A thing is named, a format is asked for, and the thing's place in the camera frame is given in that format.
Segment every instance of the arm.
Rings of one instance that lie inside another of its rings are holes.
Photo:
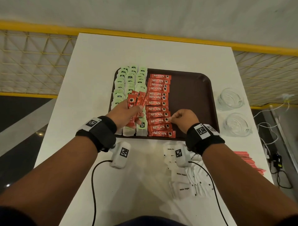
[[[197,116],[182,109],[170,121],[186,133]],[[237,225],[276,225],[298,214],[297,205],[225,144],[212,144],[202,155],[216,187]]]
[[[117,128],[141,111],[127,105],[125,100],[106,115]],[[37,225],[59,225],[96,158],[93,142],[77,136],[1,194],[0,206],[27,214]]]

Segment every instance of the brown tray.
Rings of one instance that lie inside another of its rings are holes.
[[[219,132],[211,81],[206,75],[193,72],[179,72],[148,68],[146,83],[148,82],[150,74],[172,76],[169,92],[169,111],[171,112],[171,115],[179,109],[190,109],[197,115],[200,122],[210,124]],[[113,94],[111,94],[109,111],[111,110],[112,101]],[[177,125],[172,124],[172,126],[173,130],[176,131],[176,138],[142,137],[136,135],[131,137],[116,135],[116,137],[154,140],[185,140],[186,134],[184,134]]]

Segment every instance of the white table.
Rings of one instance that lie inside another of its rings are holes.
[[[256,165],[267,170],[265,177],[272,182],[231,48],[92,34],[80,34],[77,39],[35,165],[70,141],[88,119],[108,112],[115,70],[131,64],[203,73],[211,80],[214,98],[224,88],[237,88],[244,96],[245,105],[236,110],[217,111],[218,123],[221,127],[227,115],[239,112],[248,117],[253,133],[245,138],[222,137],[232,150],[248,151]],[[142,215],[164,216],[186,225],[225,225],[214,194],[212,198],[173,200],[168,185],[170,174],[163,162],[164,141],[125,140],[133,147],[126,168],[117,170],[103,163],[94,174],[95,225],[114,225]],[[95,164],[110,157],[111,153],[100,153]],[[92,224],[91,171],[61,225]],[[228,224],[235,225],[219,199]]]

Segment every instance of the black cable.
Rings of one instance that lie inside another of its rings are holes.
[[[91,187],[92,187],[92,194],[93,194],[93,201],[94,201],[94,217],[93,217],[93,223],[92,223],[92,226],[94,226],[94,223],[95,223],[95,218],[96,218],[96,200],[95,200],[95,193],[94,193],[94,186],[93,186],[93,174],[94,174],[94,171],[96,169],[96,167],[103,163],[103,162],[112,162],[112,160],[105,160],[105,161],[102,161],[100,163],[98,163],[94,168],[93,168],[93,171],[92,171],[92,175],[91,175]]]
[[[286,175],[286,177],[287,177],[287,179],[288,179],[288,181],[290,183],[290,187],[283,187],[283,186],[280,185],[280,177],[279,177],[279,173],[280,172],[284,172],[285,173],[285,175]],[[292,189],[293,188],[293,185],[292,185],[291,181],[289,180],[287,173],[285,171],[283,171],[283,170],[280,170],[280,171],[277,172],[277,184],[281,188],[286,188],[286,189]]]
[[[201,167],[201,168],[208,174],[208,176],[210,177],[211,182],[212,182],[212,185],[213,185],[214,194],[215,194],[215,198],[216,198],[216,201],[217,201],[217,205],[218,205],[219,211],[221,212],[221,215],[222,215],[222,217],[223,217],[224,222],[226,223],[227,226],[229,226],[228,223],[226,222],[226,219],[224,218],[223,212],[221,211],[221,207],[220,207],[219,202],[218,202],[218,198],[217,198],[217,195],[216,195],[215,186],[214,186],[212,177],[211,177],[210,174],[207,172],[207,170],[205,170],[205,168],[204,168],[203,166],[199,165],[198,163],[192,162],[192,161],[189,161],[189,162],[194,163],[194,164],[198,165],[199,167]]]

